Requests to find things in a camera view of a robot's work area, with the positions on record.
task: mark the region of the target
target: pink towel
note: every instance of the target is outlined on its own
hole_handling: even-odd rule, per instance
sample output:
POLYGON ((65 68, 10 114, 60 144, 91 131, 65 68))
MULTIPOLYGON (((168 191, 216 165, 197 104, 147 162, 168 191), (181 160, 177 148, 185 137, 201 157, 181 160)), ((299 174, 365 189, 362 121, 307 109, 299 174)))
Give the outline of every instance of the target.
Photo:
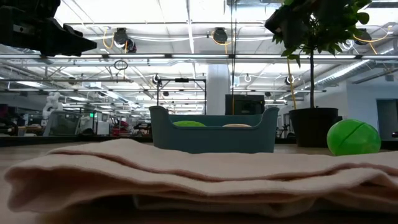
POLYGON ((5 179, 15 212, 54 212, 110 195, 133 195, 143 210, 288 217, 333 204, 398 212, 398 152, 188 154, 120 139, 55 149, 12 166, 5 179))

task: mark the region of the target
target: white robot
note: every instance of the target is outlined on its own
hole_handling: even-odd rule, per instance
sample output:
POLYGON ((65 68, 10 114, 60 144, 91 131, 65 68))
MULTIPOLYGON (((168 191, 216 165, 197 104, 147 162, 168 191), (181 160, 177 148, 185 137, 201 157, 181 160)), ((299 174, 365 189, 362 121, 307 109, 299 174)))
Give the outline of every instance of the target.
POLYGON ((43 108, 42 126, 47 125, 47 121, 49 120, 50 114, 53 111, 63 111, 62 103, 58 101, 60 96, 60 93, 49 93, 49 96, 47 97, 47 103, 43 108))

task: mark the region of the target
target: fluorescent light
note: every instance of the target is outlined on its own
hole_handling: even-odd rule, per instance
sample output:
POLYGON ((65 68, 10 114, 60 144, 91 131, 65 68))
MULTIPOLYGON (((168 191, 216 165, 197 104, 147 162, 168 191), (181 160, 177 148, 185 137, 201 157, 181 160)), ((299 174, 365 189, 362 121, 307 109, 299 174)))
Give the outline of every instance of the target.
POLYGON ((373 60, 389 60, 389 59, 398 59, 398 55, 364 55, 362 59, 373 59, 373 60))
POLYGON ((86 98, 83 97, 77 97, 77 96, 68 96, 68 97, 77 101, 88 101, 86 98))
POLYGON ((51 90, 51 89, 44 89, 43 91, 62 91, 62 92, 65 92, 65 91, 74 91, 74 90, 51 90))
POLYGON ((265 100, 265 102, 287 102, 286 100, 265 100))
POLYGON ((229 55, 173 54, 172 58, 228 58, 229 55))
POLYGON ((174 108, 174 109, 169 108, 169 110, 171 110, 171 111, 202 111, 203 108, 198 108, 198 109, 196 109, 196 108, 174 108))
MULTIPOLYGON (((310 93, 311 90, 294 90, 294 93, 310 93)), ((325 93, 326 90, 314 90, 314 93, 325 93)))
POLYGON ((1 59, 38 59, 40 55, 35 54, 2 54, 1 59))
POLYGON ((107 54, 110 54, 106 49, 100 49, 100 51, 106 52, 107 54))
POLYGON ((287 104, 285 103, 270 103, 270 104, 266 104, 266 106, 286 106, 287 104))
POLYGON ((114 98, 115 100, 119 99, 119 96, 112 91, 107 91, 107 92, 105 92, 105 94, 108 95, 109 97, 114 98))
POLYGON ((113 54, 109 58, 164 58, 164 54, 113 54))
POLYGON ((205 101, 205 99, 159 99, 159 102, 165 102, 165 101, 185 102, 185 101, 205 101))
POLYGON ((280 55, 237 55, 236 58, 270 58, 270 59, 280 59, 286 58, 280 55))
POLYGON ((287 93, 289 90, 257 90, 257 89, 248 89, 248 90, 235 90, 236 92, 240 91, 256 91, 256 92, 270 92, 270 93, 287 93))
MULTIPOLYGON (((314 55, 314 59, 354 59, 355 55, 314 55)), ((309 55, 300 55, 301 59, 310 59, 309 55)))
POLYGON ((7 91, 40 91, 38 89, 8 89, 7 91))
POLYGON ((81 55, 80 58, 102 58, 102 55, 81 55))
POLYGON ((38 84, 37 82, 17 82, 17 83, 37 88, 42 87, 42 85, 38 84))

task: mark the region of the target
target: doorway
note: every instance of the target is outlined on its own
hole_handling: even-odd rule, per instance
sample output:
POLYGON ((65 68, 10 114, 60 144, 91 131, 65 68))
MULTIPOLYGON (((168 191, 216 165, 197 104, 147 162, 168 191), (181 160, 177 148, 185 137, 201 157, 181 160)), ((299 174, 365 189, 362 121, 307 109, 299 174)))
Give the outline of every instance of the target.
POLYGON ((398 131, 398 100, 377 100, 377 124, 380 138, 387 141, 398 141, 391 135, 398 131))

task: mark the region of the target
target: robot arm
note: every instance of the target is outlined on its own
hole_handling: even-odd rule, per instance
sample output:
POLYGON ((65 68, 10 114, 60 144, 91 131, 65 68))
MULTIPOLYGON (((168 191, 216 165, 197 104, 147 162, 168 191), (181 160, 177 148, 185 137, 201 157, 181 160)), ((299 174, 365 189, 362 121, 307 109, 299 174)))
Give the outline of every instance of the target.
POLYGON ((63 106, 62 103, 58 101, 60 98, 61 94, 60 93, 49 93, 49 96, 47 97, 47 103, 45 104, 43 108, 43 119, 48 120, 48 118, 51 115, 51 112, 57 110, 57 111, 62 111, 63 106))

